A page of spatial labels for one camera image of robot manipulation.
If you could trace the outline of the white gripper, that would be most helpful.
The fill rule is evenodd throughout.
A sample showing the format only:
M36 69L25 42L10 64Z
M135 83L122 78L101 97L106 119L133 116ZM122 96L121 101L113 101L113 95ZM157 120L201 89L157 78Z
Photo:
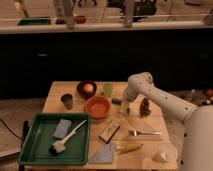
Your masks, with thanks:
M121 102L120 112L122 114L128 115L130 113L130 103L136 100L139 93L136 89L133 89L131 87L126 87L123 93L123 97L126 100L123 100Z

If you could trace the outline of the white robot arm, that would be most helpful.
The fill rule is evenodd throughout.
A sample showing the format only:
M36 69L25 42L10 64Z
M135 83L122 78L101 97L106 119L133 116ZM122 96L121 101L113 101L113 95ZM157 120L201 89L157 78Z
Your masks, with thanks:
M155 87L149 72L128 77L123 99L133 102L139 94L185 126L181 171L213 171L213 105L197 106Z

